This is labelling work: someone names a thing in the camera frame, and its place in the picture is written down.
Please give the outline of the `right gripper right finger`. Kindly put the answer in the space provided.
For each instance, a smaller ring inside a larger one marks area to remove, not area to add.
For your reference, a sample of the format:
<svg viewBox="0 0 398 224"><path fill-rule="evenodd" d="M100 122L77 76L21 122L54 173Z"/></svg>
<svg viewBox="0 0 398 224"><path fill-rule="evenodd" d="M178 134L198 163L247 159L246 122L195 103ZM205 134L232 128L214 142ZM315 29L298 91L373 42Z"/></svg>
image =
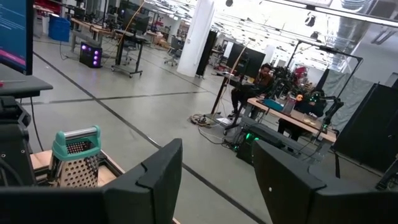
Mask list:
<svg viewBox="0 0 398 224"><path fill-rule="evenodd" d="M253 164L273 223L306 223L312 197L326 184L308 173L310 166L273 145L257 140Z"/></svg>

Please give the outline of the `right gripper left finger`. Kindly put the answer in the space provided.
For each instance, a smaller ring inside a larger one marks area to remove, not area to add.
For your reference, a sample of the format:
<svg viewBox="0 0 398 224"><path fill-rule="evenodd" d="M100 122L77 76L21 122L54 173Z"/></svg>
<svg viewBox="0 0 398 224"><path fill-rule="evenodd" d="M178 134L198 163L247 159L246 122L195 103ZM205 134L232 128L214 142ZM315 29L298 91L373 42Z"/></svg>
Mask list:
<svg viewBox="0 0 398 224"><path fill-rule="evenodd" d="M108 223L172 223L182 179L182 139L175 138L103 186Z"/></svg>

